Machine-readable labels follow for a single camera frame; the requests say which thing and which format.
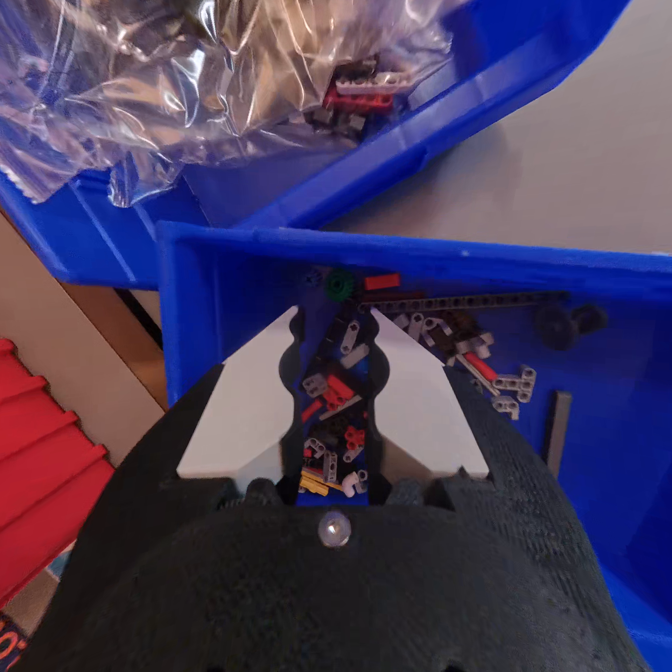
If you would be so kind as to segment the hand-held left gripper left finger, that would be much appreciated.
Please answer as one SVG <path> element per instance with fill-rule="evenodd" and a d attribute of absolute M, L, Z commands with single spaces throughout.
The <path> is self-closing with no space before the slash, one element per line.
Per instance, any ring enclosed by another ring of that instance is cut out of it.
<path fill-rule="evenodd" d="M 281 358 L 295 345 L 288 308 L 224 362 L 177 466 L 187 481 L 230 478 L 245 493 L 256 479 L 276 485 L 286 467 L 281 440 L 294 422 L 294 397 L 280 374 Z"/>

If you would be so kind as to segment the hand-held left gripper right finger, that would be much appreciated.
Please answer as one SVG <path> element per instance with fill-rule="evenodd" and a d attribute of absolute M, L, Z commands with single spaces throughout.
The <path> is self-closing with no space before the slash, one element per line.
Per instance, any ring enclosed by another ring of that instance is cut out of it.
<path fill-rule="evenodd" d="M 373 308 L 365 459 L 372 505 L 454 505 L 490 469 L 440 361 Z"/>

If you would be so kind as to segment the pile of mixed lego pieces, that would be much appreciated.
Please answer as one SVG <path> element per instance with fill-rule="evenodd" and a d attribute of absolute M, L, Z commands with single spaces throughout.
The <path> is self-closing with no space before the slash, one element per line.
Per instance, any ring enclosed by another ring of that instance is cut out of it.
<path fill-rule="evenodd" d="M 306 281 L 326 279 L 318 270 Z M 365 459 L 368 428 L 370 346 L 374 335 L 371 310 L 360 313 L 362 302 L 427 297 L 423 290 L 404 287 L 398 272 L 353 273 L 356 289 L 319 341 L 300 382 L 311 399 L 303 411 L 304 465 L 300 495 L 363 498 L 370 477 Z M 476 391 L 485 392 L 492 409 L 506 419 L 519 419 L 536 385 L 536 371 L 521 365 L 515 374 L 498 374 L 488 359 L 494 337 L 476 320 L 473 310 L 385 314 L 396 326 L 436 357 L 447 372 L 457 365 Z"/>

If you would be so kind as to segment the blue plastic bin with pieces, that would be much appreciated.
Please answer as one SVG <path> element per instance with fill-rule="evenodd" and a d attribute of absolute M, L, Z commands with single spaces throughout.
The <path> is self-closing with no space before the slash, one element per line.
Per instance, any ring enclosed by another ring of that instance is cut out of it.
<path fill-rule="evenodd" d="M 490 308 L 493 368 L 537 372 L 511 423 L 542 451 L 552 393 L 573 401 L 559 483 L 578 513 L 634 642 L 671 670 L 671 254 L 610 253 L 296 229 L 158 227 L 169 402 L 175 403 L 292 305 L 306 310 L 305 352 L 335 313 L 304 277 L 313 266 L 358 278 L 399 273 L 427 297 L 562 292 L 595 305 L 605 328 L 567 351 L 546 347 L 533 308 Z"/>

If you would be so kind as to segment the long dark grey lego beam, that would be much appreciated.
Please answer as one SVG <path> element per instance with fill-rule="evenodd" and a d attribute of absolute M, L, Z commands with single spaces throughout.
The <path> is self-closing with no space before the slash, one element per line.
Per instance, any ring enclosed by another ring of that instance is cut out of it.
<path fill-rule="evenodd" d="M 442 310 L 481 310 L 489 308 L 533 307 L 549 303 L 563 303 L 570 299 L 567 291 L 513 292 L 435 298 L 401 298 L 362 302 L 357 310 L 364 313 L 377 309 L 385 314 L 438 312 Z"/>

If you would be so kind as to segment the short dark grey lego beam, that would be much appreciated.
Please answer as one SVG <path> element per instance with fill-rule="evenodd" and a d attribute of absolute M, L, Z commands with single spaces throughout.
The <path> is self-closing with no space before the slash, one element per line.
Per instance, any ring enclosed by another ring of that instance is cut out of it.
<path fill-rule="evenodd" d="M 550 397 L 542 458 L 555 479 L 559 477 L 572 401 L 568 391 L 553 391 Z"/>

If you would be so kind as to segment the green lego gear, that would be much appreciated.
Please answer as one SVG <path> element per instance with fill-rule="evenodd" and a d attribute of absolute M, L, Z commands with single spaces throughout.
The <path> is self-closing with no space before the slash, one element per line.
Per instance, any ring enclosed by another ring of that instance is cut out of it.
<path fill-rule="evenodd" d="M 343 268 L 333 268 L 324 280 L 324 293 L 333 302 L 342 303 L 353 296 L 356 279 Z"/>

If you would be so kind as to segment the black lego wheel hub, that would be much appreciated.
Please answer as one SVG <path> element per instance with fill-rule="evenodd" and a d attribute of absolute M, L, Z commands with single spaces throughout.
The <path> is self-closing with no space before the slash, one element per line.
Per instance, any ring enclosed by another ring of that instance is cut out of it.
<path fill-rule="evenodd" d="M 571 314 L 557 304 L 539 307 L 535 313 L 534 327 L 542 343 L 555 351 L 567 351 L 579 339 L 579 330 Z"/>
<path fill-rule="evenodd" d="M 593 304 L 585 304 L 584 306 L 574 308 L 571 311 L 570 317 L 580 336 L 598 332 L 605 329 L 609 324 L 607 312 Z"/>

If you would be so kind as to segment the clear plastic bags of lego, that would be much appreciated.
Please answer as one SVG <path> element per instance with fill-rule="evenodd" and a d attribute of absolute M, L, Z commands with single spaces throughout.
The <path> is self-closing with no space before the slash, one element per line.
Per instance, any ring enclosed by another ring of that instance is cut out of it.
<path fill-rule="evenodd" d="M 1 173 L 35 204 L 110 170 L 114 206 L 187 165 L 344 153 L 313 130 L 335 71 L 412 88 L 449 59 L 463 1 L 2 1 Z"/>

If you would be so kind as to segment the red plastic bin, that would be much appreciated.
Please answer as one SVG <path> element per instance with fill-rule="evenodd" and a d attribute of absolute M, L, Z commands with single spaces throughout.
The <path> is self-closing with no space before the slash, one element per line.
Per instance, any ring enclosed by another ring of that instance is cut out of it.
<path fill-rule="evenodd" d="M 76 540 L 113 475 L 103 445 L 1 340 L 1 607 Z"/>

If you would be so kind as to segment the blue plastic bin with bags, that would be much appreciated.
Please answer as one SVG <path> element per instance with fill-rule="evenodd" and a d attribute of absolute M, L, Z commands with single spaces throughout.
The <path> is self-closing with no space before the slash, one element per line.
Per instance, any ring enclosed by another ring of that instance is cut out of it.
<path fill-rule="evenodd" d="M 411 96 L 410 111 L 344 158 L 262 159 L 193 166 L 171 191 L 132 208 L 107 198 L 108 174 L 87 171 L 42 204 L 1 175 L 1 208 L 56 279 L 157 290 L 159 221 L 202 228 L 319 229 L 410 177 L 558 86 L 600 45 L 627 1 L 475 1 L 449 16 L 454 65 Z"/>

